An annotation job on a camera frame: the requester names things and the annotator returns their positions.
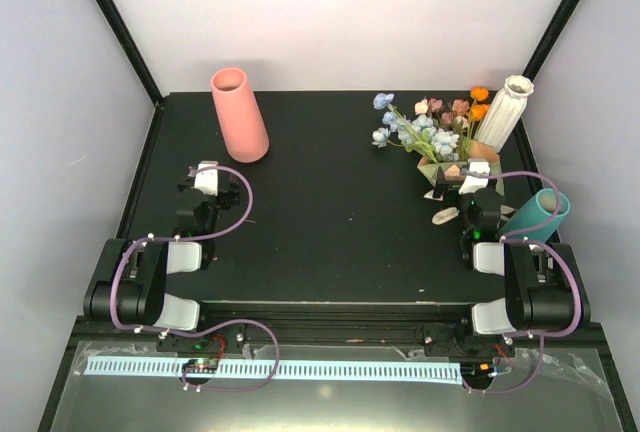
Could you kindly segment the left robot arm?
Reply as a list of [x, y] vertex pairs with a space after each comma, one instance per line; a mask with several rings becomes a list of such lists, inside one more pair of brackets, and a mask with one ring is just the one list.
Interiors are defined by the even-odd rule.
[[[87, 319], [111, 320], [110, 304], [115, 304], [118, 320], [136, 329], [143, 326], [179, 330], [179, 338], [193, 351], [207, 349], [214, 340], [213, 324], [200, 315], [200, 304], [166, 292], [170, 274], [204, 270], [214, 259], [215, 240], [211, 234], [219, 212], [241, 202], [238, 181], [219, 184], [218, 172], [201, 172], [178, 185], [175, 238], [171, 242], [138, 245], [124, 265], [115, 295], [111, 294], [122, 256], [132, 243], [108, 240], [100, 254], [83, 300]], [[204, 241], [194, 242], [196, 236]]]

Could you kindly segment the blue artificial flower bunch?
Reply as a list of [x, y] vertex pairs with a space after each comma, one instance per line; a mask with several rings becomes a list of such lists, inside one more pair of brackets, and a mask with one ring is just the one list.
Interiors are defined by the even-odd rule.
[[382, 112], [382, 126], [371, 134], [376, 148], [395, 146], [406, 152], [416, 152], [429, 163], [443, 163], [459, 159], [460, 134], [441, 126], [438, 113], [441, 100], [422, 99], [414, 105], [414, 118], [402, 114], [393, 103], [392, 93], [378, 93], [372, 104]]

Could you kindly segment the green and orange wrapping paper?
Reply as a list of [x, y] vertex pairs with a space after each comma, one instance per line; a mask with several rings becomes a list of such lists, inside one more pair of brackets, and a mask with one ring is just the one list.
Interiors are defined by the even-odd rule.
[[[478, 142], [476, 140], [471, 141], [470, 147], [471, 159], [484, 159], [489, 164], [490, 174], [496, 175], [502, 172], [501, 162], [499, 155], [488, 145]], [[444, 163], [431, 163], [426, 157], [420, 159], [417, 169], [421, 174], [429, 181], [432, 186], [436, 185], [438, 170], [441, 169], [444, 175], [451, 179], [456, 185], [461, 185], [465, 177], [461, 175], [460, 171], [468, 166], [468, 161], [454, 161]]]

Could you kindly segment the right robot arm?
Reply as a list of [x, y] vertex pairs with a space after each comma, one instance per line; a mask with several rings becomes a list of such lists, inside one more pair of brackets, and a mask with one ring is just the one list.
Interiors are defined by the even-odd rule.
[[461, 167], [438, 168], [428, 195], [444, 206], [434, 223], [460, 219], [465, 266], [504, 281], [499, 298], [473, 305], [471, 320], [455, 329], [456, 346], [467, 355], [479, 354], [491, 335], [565, 337], [591, 321], [572, 248], [550, 240], [568, 202], [549, 183], [521, 209], [506, 212], [498, 185], [507, 176], [472, 159]]

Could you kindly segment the pink artificial flower bunch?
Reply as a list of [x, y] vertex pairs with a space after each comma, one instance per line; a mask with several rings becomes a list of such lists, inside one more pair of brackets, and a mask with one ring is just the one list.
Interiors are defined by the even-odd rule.
[[441, 128], [462, 134], [469, 129], [471, 103], [468, 100], [455, 99], [445, 103], [442, 99], [425, 98], [414, 106], [414, 126]]

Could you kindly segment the orange artificial flower bunch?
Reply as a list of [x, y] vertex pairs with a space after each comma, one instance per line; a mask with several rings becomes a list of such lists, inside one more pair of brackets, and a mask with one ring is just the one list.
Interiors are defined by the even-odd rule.
[[467, 114], [467, 128], [463, 135], [464, 139], [461, 142], [461, 157], [463, 159], [470, 157], [475, 133], [489, 110], [488, 89], [484, 87], [473, 87], [470, 91], [470, 97], [472, 103]]

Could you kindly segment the cream printed ribbon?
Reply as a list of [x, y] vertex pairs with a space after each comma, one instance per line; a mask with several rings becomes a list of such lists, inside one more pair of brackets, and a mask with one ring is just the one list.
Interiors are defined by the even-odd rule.
[[[427, 192], [424, 195], [425, 199], [428, 200], [433, 200], [433, 201], [439, 201], [442, 202], [443, 198], [435, 198], [434, 197], [434, 191], [431, 190], [429, 192]], [[510, 206], [507, 205], [502, 205], [501, 206], [501, 219], [503, 221], [508, 221], [510, 216], [513, 215], [516, 212], [515, 208], [512, 208]], [[455, 219], [457, 216], [459, 215], [458, 209], [456, 207], [447, 207], [439, 212], [437, 212], [433, 217], [432, 217], [432, 223], [434, 225], [443, 225], [453, 219]]]

